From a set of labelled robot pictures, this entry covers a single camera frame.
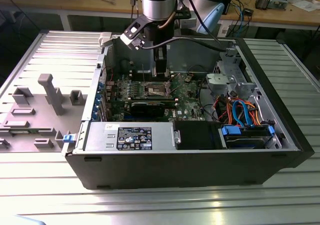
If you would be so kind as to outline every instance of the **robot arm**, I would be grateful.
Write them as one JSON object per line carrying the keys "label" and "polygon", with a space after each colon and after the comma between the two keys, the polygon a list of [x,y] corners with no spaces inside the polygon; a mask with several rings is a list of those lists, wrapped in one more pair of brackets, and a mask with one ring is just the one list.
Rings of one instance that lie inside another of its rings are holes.
{"label": "robot arm", "polygon": [[[223,12],[222,0],[184,0],[181,9],[178,9],[177,0],[142,0],[143,15],[139,16],[120,36],[120,39],[131,49],[138,50],[143,47],[145,40],[159,45],[170,40],[174,36],[175,20],[190,19],[192,10],[201,11],[201,20],[205,27],[198,22],[195,30],[206,33],[218,23]],[[162,45],[153,49],[155,68],[157,75],[164,75],[167,70],[167,46]]]}

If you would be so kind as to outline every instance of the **cable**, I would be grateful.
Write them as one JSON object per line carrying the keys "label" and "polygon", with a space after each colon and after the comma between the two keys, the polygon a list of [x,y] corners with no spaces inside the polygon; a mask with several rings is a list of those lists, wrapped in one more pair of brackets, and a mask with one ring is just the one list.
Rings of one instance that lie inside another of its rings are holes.
{"label": "cable", "polygon": [[241,29],[242,29],[242,23],[244,22],[244,14],[243,14],[243,12],[242,12],[242,10],[241,10],[241,8],[240,8],[239,6],[234,6],[234,7],[237,8],[237,9],[239,9],[240,18],[241,18],[240,27],[239,27],[239,29],[237,30],[238,32],[236,33],[236,34],[237,34],[237,37],[238,37],[239,34],[240,34],[240,31],[241,31]]}
{"label": "cable", "polygon": [[164,24],[158,26],[158,29],[161,30],[161,29],[164,29],[166,26],[168,26],[168,24],[171,23],[171,21],[175,18],[175,15],[176,15],[176,11],[173,11],[170,17],[167,19],[167,21]]}
{"label": "cable", "polygon": [[220,98],[220,96],[218,96],[218,97],[216,98],[216,100],[215,100],[215,102],[214,102],[214,104],[213,104],[213,107],[214,107],[214,108],[216,108],[216,105],[217,105],[218,102],[219,102],[219,98]]}
{"label": "cable", "polygon": [[134,17],[134,6],[131,5],[130,23],[133,22],[133,17]]}
{"label": "cable", "polygon": [[218,118],[218,120],[222,119],[223,116],[227,113],[227,111],[225,111],[224,113],[222,113],[222,115]]}
{"label": "cable", "polygon": [[259,117],[258,117],[258,111],[255,110],[255,117],[256,117],[256,122],[261,125],[260,121],[259,121]]}
{"label": "cable", "polygon": [[183,7],[186,7],[183,0],[179,0],[179,2],[182,4]]}
{"label": "cable", "polygon": [[198,20],[199,20],[200,24],[202,25],[202,27],[204,28],[204,30],[221,46],[220,41],[210,32],[210,30],[207,28],[207,26],[202,21],[200,15],[196,9],[194,2],[192,0],[189,0],[189,3],[191,4],[191,7],[193,8],[193,11],[194,11],[196,17],[198,18]]}
{"label": "cable", "polygon": [[233,103],[233,105],[232,105],[232,115],[233,115],[234,119],[235,119],[242,127],[244,127],[244,124],[243,124],[243,123],[238,119],[238,117],[237,117],[236,107],[237,107],[237,104],[238,104],[238,103],[241,103],[242,106],[243,106],[244,117],[245,117],[246,123],[247,123],[249,126],[252,125],[252,121],[251,121],[251,119],[250,119],[250,117],[249,117],[248,108],[247,108],[245,102],[243,102],[243,101],[241,101],[241,100],[236,100],[236,101]]}
{"label": "cable", "polygon": [[19,9],[20,12],[22,12],[27,19],[29,19],[29,21],[36,27],[36,29],[38,29],[38,31],[40,31],[40,28],[34,23],[34,21],[32,21],[32,20],[30,19],[30,17],[28,17],[28,15],[27,15],[24,11],[22,11],[22,9],[21,9],[13,0],[10,0],[10,2],[11,2],[17,9]]}
{"label": "cable", "polygon": [[213,106],[213,104],[207,104],[207,105],[204,105],[203,107],[207,107],[207,106]]}
{"label": "cable", "polygon": [[205,80],[206,80],[206,78],[204,78],[204,79],[202,80],[201,85],[200,85],[200,88],[199,88],[198,100],[199,100],[200,108],[203,109],[203,111],[204,111],[206,114],[208,114],[208,115],[211,117],[212,120],[216,120],[216,118],[215,118],[210,112],[208,112],[207,110],[205,110],[205,106],[208,106],[208,104],[205,105],[205,106],[202,106],[202,103],[201,103],[201,100],[200,100],[200,93],[201,93],[201,89],[202,89],[202,86],[203,86]]}
{"label": "cable", "polygon": [[311,36],[311,38],[310,38],[310,41],[309,41],[309,43],[307,44],[307,46],[305,46],[305,49],[304,49],[304,51],[303,51],[303,53],[302,53],[302,60],[304,61],[307,57],[308,57],[308,55],[311,53],[311,51],[312,51],[312,45],[313,45],[313,42],[314,41],[316,41],[319,37],[316,37],[316,34],[317,34],[317,32],[319,31],[319,29],[320,29],[320,24],[319,24],[319,26],[317,27],[317,29],[315,30],[315,32],[314,32],[314,34]]}
{"label": "cable", "polygon": [[[238,22],[240,21],[241,13],[242,13],[243,9],[245,9],[244,4],[243,4],[240,0],[234,0],[234,1],[237,1],[237,2],[239,3],[239,6],[238,6],[238,7],[240,8],[240,14],[237,12],[237,10],[235,10],[235,12],[239,15],[239,18],[237,19],[235,25],[234,25],[233,28],[230,30],[230,32],[226,35],[226,37],[229,37],[231,33],[232,33],[232,35],[235,34],[235,28],[236,28]],[[234,6],[234,7],[237,6],[235,3],[231,3],[231,2],[230,2],[230,5],[232,5],[232,6]]]}
{"label": "cable", "polygon": [[18,32],[17,32],[17,31],[14,29],[14,24],[11,23],[11,22],[9,22],[9,21],[6,19],[6,16],[4,15],[4,13],[3,13],[1,10],[0,10],[0,14],[1,14],[0,17],[3,18],[3,19],[5,20],[5,22],[10,25],[10,28],[11,28],[11,30],[13,31],[13,33],[16,34],[16,35],[18,35],[18,38],[19,38],[20,42],[23,43],[23,44],[26,45],[26,46],[30,46],[30,43],[24,42],[24,41],[21,39],[21,36],[29,39],[30,41],[33,41],[33,39],[30,38],[30,37],[28,37],[27,35],[25,35],[25,34],[23,34],[23,33],[20,33],[22,20],[23,20],[26,16],[24,15],[23,18],[21,19],[21,21],[20,21],[20,26],[19,26],[19,29],[18,29]]}
{"label": "cable", "polygon": [[112,81],[112,79],[114,78],[114,69],[111,67],[111,78],[110,78],[110,82]]}
{"label": "cable", "polygon": [[248,32],[248,30],[249,30],[251,19],[252,19],[252,16],[248,16],[248,22],[246,23],[248,26],[247,26],[246,29],[245,29],[245,33],[244,33],[244,36],[243,36],[244,38],[246,37],[247,32]]}
{"label": "cable", "polygon": [[226,112],[228,114],[228,124],[232,125],[232,115],[231,115],[231,111],[230,111],[230,104],[228,101],[226,103]]}
{"label": "cable", "polygon": [[249,112],[249,115],[252,118],[253,124],[257,125],[256,120],[255,120],[255,116],[253,116],[252,112]]}
{"label": "cable", "polygon": [[190,70],[191,70],[192,68],[194,68],[194,67],[200,67],[200,68],[202,68],[203,71],[205,71],[207,74],[209,73],[209,72],[207,71],[207,69],[206,69],[204,66],[200,65],[200,64],[195,64],[195,65],[190,66],[190,67],[188,68],[188,71],[187,71],[187,72],[190,73]]}
{"label": "cable", "polygon": [[12,53],[12,54],[16,54],[15,52],[13,52],[11,49],[7,48],[6,46],[2,45],[0,43],[0,48],[4,48],[5,50],[7,50],[8,52]]}
{"label": "cable", "polygon": [[169,43],[172,43],[174,41],[177,41],[177,40],[187,40],[187,41],[190,41],[190,42],[194,42],[196,44],[199,44],[199,45],[202,45],[208,49],[212,49],[214,51],[218,51],[218,52],[225,52],[226,49],[222,49],[222,48],[218,48],[218,47],[215,47],[215,46],[211,46],[203,41],[199,41],[197,39],[194,39],[194,38],[191,38],[191,37],[184,37],[184,36],[179,36],[179,37],[173,37],[167,41],[164,41],[164,42],[161,42],[157,45],[154,45],[154,46],[141,46],[140,48],[141,49],[144,49],[144,50],[150,50],[150,49],[156,49],[156,48],[160,48],[166,44],[169,44]]}

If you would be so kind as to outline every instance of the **floor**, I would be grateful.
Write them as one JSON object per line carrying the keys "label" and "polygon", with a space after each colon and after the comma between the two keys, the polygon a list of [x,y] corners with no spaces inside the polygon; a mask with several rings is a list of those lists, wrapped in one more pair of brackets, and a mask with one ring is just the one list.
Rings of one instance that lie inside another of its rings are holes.
{"label": "floor", "polygon": [[[10,24],[4,22],[3,16],[0,14],[0,84],[2,84],[20,58],[26,52],[33,39],[37,36],[38,30],[23,14],[16,14],[16,22]],[[54,14],[27,14],[30,19],[42,30],[63,30],[60,18]],[[98,17],[90,16],[71,16],[71,22],[75,31],[111,31],[122,32],[128,25],[129,19],[126,18],[103,18],[103,25]],[[276,29],[276,28],[256,28],[250,27],[245,34],[246,38],[259,39],[281,39],[283,40],[294,53],[301,58],[306,45],[310,42],[310,31],[301,31],[293,29]],[[320,53],[319,42],[317,47],[314,45],[313,50],[309,56],[303,61],[304,65],[312,72],[312,74],[319,80],[320,70],[319,66]]]}

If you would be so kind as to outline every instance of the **warning sticker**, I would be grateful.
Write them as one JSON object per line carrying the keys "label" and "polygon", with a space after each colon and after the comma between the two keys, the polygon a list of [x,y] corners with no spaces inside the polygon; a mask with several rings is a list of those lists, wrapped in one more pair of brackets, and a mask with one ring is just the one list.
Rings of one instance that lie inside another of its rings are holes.
{"label": "warning sticker", "polygon": [[116,149],[152,150],[151,127],[119,127]]}

